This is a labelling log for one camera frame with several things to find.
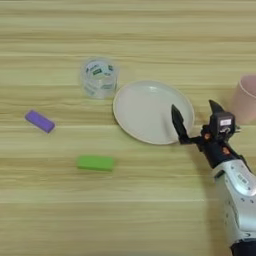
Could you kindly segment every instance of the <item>green block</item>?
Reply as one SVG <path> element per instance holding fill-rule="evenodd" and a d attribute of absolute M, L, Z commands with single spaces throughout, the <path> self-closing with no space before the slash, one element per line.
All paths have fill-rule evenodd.
<path fill-rule="evenodd" d="M 106 156 L 79 156 L 77 167 L 87 170 L 112 171 L 114 159 Z"/>

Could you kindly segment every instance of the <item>sticker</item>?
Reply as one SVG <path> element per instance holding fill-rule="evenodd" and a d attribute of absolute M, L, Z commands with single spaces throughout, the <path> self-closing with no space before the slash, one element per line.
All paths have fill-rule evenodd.
<path fill-rule="evenodd" d="M 245 185 L 247 185 L 249 183 L 249 181 L 241 174 L 241 173 L 238 173 L 237 174 L 237 178 L 242 181 L 242 183 L 244 183 Z"/>
<path fill-rule="evenodd" d="M 225 119 L 225 120 L 221 120 L 220 121 L 220 125 L 224 126 L 224 125 L 231 125 L 232 120 L 231 119 Z"/>

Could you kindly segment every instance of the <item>white plate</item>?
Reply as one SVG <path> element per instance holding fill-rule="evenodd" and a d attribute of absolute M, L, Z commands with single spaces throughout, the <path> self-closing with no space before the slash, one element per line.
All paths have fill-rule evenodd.
<path fill-rule="evenodd" d="M 191 131 L 194 110 L 188 99 L 178 90 L 155 81 L 138 81 L 122 87 L 113 102 L 119 125 L 134 138 L 158 145 L 178 140 L 172 124 L 171 106 L 174 104 Z"/>

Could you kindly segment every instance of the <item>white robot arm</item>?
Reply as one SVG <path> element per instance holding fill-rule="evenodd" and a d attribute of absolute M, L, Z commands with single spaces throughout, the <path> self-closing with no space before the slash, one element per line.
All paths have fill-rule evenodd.
<path fill-rule="evenodd" d="M 256 176 L 242 155 L 228 144 L 236 131 L 235 116 L 210 100 L 212 115 L 201 136 L 189 138 L 180 111 L 172 106 L 172 122 L 181 144 L 196 144 L 204 153 L 223 206 L 224 224 L 233 256 L 256 256 Z"/>

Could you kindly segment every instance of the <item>plate rim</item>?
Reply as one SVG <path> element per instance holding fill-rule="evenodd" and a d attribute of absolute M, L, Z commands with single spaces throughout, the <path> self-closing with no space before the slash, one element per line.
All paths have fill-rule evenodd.
<path fill-rule="evenodd" d="M 141 141 L 143 143 L 147 143 L 147 144 L 152 144 L 152 145 L 170 145 L 170 144 L 173 144 L 173 143 L 176 143 L 178 140 L 172 140 L 172 141 L 169 141 L 169 142 L 165 142 L 165 143 L 155 143 L 155 142 L 151 142 L 151 141 L 147 141 L 147 140 L 143 140 L 143 139 L 139 139 L 138 137 L 135 137 L 135 135 L 133 135 L 131 132 L 129 132 L 127 129 L 125 129 L 123 127 L 123 125 L 121 125 L 121 123 L 119 122 L 118 118 L 117 118 L 117 99 L 119 98 L 119 95 L 120 93 L 123 91 L 123 90 L 126 90 L 127 87 L 131 87 L 131 86 L 134 86 L 134 84 L 137 84 L 137 83 L 141 83 L 141 82 L 150 82 L 150 83 L 157 83 L 157 84 L 161 84 L 162 86 L 168 88 L 168 89 L 172 89 L 174 91 L 177 92 L 177 94 L 179 94 L 181 97 L 183 97 L 186 102 L 188 103 L 188 105 L 190 106 L 190 109 L 192 111 L 192 122 L 191 122 L 191 127 L 189 130 L 187 130 L 187 133 L 190 134 L 190 132 L 192 131 L 193 127 L 194 127 L 194 124 L 195 124 L 195 111 L 194 111 L 194 108 L 193 108 L 193 105 L 192 103 L 190 102 L 190 100 L 187 98 L 187 96 L 185 94 L 183 94 L 180 90 L 176 89 L 174 86 L 172 85 L 168 85 L 168 84 L 165 84 L 165 83 L 162 83 L 160 81 L 156 81 L 156 80 L 137 80 L 137 81 L 134 81 L 134 82 L 129 82 L 128 84 L 125 84 L 123 85 L 121 88 L 119 88 L 119 90 L 117 91 L 115 97 L 114 97 L 114 100 L 113 100 L 113 104 L 112 104 L 112 109 L 113 109 L 113 113 L 114 113 L 114 117 L 115 117 L 115 120 L 117 121 L 118 125 L 122 128 L 122 130 L 128 134 L 129 136 L 133 137 L 134 139 L 138 140 L 138 141 Z"/>

